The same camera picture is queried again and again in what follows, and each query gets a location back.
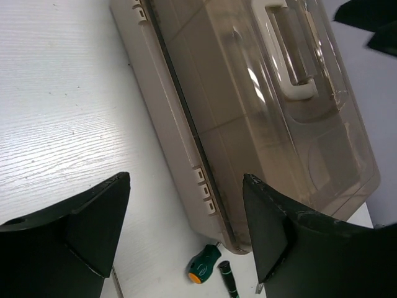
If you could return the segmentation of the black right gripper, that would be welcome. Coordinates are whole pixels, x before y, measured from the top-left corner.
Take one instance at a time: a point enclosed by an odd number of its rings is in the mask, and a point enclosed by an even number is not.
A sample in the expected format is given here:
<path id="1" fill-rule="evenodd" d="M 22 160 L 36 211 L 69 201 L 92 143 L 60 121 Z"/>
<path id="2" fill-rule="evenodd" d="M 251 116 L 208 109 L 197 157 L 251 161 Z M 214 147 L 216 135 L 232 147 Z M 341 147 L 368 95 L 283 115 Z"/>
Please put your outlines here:
<path id="1" fill-rule="evenodd" d="M 334 21 L 371 32 L 367 47 L 396 56 L 396 1 L 356 0 L 339 6 Z"/>

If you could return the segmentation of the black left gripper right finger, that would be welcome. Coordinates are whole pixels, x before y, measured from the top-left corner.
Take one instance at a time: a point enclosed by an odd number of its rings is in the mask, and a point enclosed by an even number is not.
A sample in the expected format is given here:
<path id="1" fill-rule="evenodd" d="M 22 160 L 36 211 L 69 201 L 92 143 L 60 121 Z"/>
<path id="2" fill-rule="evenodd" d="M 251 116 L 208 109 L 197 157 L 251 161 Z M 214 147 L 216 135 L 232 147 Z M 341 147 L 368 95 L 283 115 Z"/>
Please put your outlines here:
<path id="1" fill-rule="evenodd" d="M 267 297 L 395 297 L 396 225 L 367 228 L 243 178 L 257 278 Z"/>

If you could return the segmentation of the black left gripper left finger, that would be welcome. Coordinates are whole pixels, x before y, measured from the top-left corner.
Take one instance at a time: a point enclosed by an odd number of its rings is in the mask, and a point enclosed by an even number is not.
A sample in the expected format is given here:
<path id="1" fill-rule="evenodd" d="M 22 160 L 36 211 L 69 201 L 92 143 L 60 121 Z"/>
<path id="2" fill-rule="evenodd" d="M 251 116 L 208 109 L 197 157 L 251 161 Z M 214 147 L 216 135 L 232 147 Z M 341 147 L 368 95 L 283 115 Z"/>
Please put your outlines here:
<path id="1" fill-rule="evenodd" d="M 130 197 L 120 172 L 1 224 L 1 297 L 100 297 Z"/>

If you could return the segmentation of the beige plastic toolbox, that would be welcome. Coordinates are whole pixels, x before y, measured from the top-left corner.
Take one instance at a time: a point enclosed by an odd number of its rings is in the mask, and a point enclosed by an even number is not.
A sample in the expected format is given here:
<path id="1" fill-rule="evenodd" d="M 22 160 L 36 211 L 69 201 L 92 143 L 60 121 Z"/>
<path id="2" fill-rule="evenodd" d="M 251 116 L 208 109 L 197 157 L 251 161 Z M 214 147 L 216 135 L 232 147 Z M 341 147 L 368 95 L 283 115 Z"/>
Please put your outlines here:
<path id="1" fill-rule="evenodd" d="M 111 1 L 191 227 L 252 249 L 243 177 L 339 220 L 380 174 L 322 1 Z"/>

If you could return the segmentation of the slim black green precision screwdriver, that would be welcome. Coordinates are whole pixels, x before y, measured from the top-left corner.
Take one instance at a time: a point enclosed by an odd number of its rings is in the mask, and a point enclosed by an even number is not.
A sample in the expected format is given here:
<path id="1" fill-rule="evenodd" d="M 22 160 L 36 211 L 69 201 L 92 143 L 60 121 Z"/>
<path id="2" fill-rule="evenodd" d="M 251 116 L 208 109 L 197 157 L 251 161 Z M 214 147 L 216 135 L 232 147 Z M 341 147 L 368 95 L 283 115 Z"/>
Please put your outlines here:
<path id="1" fill-rule="evenodd" d="M 230 297 L 239 298 L 239 294 L 236 287 L 236 282 L 233 276 L 233 272 L 231 270 L 230 262 L 228 260 L 222 261 L 218 265 L 218 269 L 220 270 L 223 282 L 226 286 L 226 289 Z"/>

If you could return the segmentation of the stubby green orange-capped screwdriver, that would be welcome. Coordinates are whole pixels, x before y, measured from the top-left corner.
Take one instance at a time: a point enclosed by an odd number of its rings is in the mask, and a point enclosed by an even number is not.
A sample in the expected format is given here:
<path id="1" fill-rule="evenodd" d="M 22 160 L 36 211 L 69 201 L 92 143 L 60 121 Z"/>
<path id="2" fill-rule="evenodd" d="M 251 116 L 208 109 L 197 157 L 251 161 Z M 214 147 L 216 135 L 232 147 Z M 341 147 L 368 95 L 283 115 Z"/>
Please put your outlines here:
<path id="1" fill-rule="evenodd" d="M 218 244 L 207 244 L 190 261 L 187 267 L 187 276 L 194 284 L 203 284 L 212 275 L 214 266 L 221 257 L 218 247 Z"/>

